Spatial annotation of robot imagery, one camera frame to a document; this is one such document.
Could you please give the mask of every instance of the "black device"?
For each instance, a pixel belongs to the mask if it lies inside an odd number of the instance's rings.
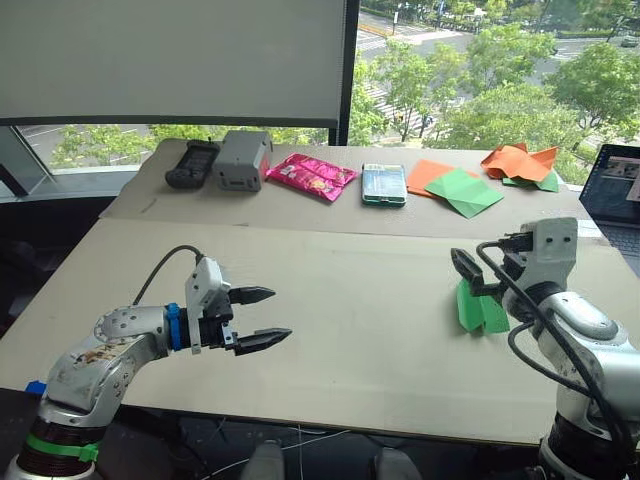
[[[640,147],[602,145],[580,201],[640,277]]]
[[[200,188],[211,171],[214,160],[220,153],[218,144],[211,139],[190,140],[187,151],[173,170],[164,174],[164,179],[173,188]]]

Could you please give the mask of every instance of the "floor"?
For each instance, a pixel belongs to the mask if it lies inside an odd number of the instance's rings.
[[[39,397],[0,389],[0,472],[21,447],[35,416]],[[424,438],[370,435],[365,432],[275,425],[211,415],[154,409],[127,409],[116,418],[102,442],[98,464],[105,479],[204,479],[235,462],[248,459],[257,445],[275,440],[284,450],[288,480],[370,479],[371,460],[383,446],[400,449],[413,460],[424,480],[524,479],[525,465],[535,463],[537,449],[474,445]],[[151,423],[178,425],[181,439],[161,439],[132,426],[141,416]],[[189,445],[202,458],[190,453]],[[216,480],[239,478],[242,464],[215,475]]]

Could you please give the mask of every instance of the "window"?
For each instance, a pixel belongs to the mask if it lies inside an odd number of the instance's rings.
[[[220,125],[37,125],[18,127],[22,137],[53,174],[136,169],[165,138],[221,140],[230,129]],[[322,144],[326,129],[261,127],[274,143]]]
[[[351,145],[558,146],[582,185],[640,144],[639,2],[362,0],[358,28]]]

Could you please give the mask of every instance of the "car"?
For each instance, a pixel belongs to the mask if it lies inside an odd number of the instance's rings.
[[[621,47],[633,48],[638,46],[638,37],[633,37],[631,35],[627,35],[620,42]]]

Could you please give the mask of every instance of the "green origami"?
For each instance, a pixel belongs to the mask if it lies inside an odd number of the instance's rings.
[[[504,309],[493,297],[474,297],[469,282],[464,278],[458,284],[458,321],[462,328],[471,332],[482,326],[486,333],[509,331],[509,320]]]
[[[511,185],[514,187],[538,187],[540,190],[545,190],[547,192],[556,192],[558,193],[558,176],[555,172],[549,172],[549,175],[544,177],[541,182],[532,182],[530,180],[525,180],[520,177],[504,177],[502,179],[502,183],[504,185]]]
[[[482,180],[472,177],[461,168],[441,175],[424,189],[445,198],[467,218],[477,215],[504,198],[500,192],[489,188]]]

